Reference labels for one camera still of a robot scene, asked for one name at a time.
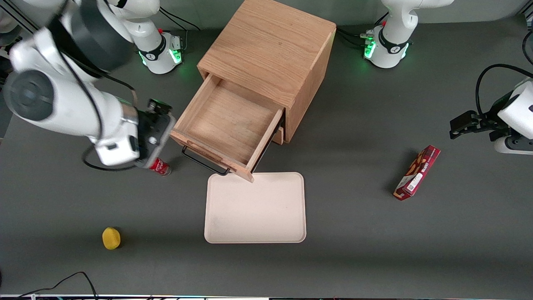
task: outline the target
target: wood grain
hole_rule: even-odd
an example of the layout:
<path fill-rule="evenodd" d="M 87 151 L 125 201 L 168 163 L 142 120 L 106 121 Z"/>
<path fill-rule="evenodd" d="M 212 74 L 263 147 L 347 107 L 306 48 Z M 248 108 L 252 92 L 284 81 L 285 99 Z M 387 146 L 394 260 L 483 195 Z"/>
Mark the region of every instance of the wood grain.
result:
<path fill-rule="evenodd" d="M 265 97 L 209 74 L 171 136 L 195 153 L 253 181 L 251 170 L 283 111 Z"/>
<path fill-rule="evenodd" d="M 198 69 L 285 107 L 289 142 L 324 79 L 335 29 L 273 0 L 245 0 Z"/>
<path fill-rule="evenodd" d="M 283 145 L 283 140 L 284 140 L 284 129 L 283 127 L 280 127 L 278 128 L 278 131 L 272 138 L 272 141 L 278 145 Z"/>
<path fill-rule="evenodd" d="M 322 45 L 320 55 L 317 56 L 316 61 L 311 67 L 309 76 L 305 79 L 302 88 L 298 92 L 294 105 L 288 108 L 285 115 L 285 141 L 288 143 L 293 138 L 296 129 L 298 128 L 302 118 L 311 104 L 314 95 L 317 93 L 324 76 L 329 61 L 329 54 L 333 46 L 333 39 L 335 32 L 332 32 L 328 39 Z"/>

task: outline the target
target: black metal handle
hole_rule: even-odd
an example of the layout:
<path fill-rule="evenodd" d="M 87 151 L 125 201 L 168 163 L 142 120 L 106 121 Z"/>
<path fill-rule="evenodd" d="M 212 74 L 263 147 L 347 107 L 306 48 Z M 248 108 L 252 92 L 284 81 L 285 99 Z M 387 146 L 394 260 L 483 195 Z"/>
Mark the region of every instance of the black metal handle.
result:
<path fill-rule="evenodd" d="M 188 148 L 187 146 L 183 146 L 183 149 L 181 150 L 181 153 L 183 154 L 183 156 L 187 157 L 188 159 L 190 159 L 190 160 L 196 162 L 197 164 L 201 165 L 201 166 L 204 167 L 204 168 L 207 168 L 207 169 L 209 169 L 209 170 L 211 170 L 211 171 L 217 173 L 218 175 L 225 176 L 225 175 L 227 175 L 227 174 L 229 173 L 230 168 L 227 168 L 225 172 L 220 172 L 220 171 L 215 170 L 215 169 L 213 169 L 212 167 L 210 167 L 210 166 L 204 164 L 203 162 L 197 160 L 196 158 L 190 156 L 189 154 L 185 153 L 185 151 L 187 151 L 187 148 Z"/>

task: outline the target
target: gray wall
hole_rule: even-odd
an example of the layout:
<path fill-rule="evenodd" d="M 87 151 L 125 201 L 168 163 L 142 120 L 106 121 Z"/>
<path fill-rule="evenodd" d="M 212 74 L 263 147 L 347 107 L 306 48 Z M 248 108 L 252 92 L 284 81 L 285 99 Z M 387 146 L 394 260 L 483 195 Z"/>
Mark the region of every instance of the gray wall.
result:
<path fill-rule="evenodd" d="M 42 25 L 51 10 L 36 9 L 23 0 L 11 0 L 36 23 Z M 372 23 L 386 12 L 379 0 L 278 0 L 338 25 Z M 493 21 L 514 15 L 528 0 L 455 0 L 439 9 L 419 10 L 422 23 Z M 161 0 L 166 10 L 200 28 L 222 28 L 243 0 Z M 161 14 L 152 17 L 158 27 L 175 25 Z"/>

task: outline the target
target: red can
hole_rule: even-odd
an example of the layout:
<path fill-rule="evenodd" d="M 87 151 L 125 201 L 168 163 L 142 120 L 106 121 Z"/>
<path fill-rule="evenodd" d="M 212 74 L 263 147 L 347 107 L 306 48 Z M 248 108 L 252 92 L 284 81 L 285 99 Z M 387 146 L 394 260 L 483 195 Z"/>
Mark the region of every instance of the red can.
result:
<path fill-rule="evenodd" d="M 154 164 L 150 167 L 150 170 L 162 175 L 163 177 L 170 175 L 172 172 L 168 163 L 162 161 L 160 158 L 156 158 Z"/>

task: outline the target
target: cabinet top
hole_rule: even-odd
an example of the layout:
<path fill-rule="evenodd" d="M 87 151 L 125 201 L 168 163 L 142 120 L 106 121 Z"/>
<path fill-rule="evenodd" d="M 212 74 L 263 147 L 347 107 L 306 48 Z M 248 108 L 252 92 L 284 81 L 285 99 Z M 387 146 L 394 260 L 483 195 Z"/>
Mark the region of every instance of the cabinet top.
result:
<path fill-rule="evenodd" d="M 292 107 L 335 29 L 273 0 L 245 0 L 198 68 Z"/>

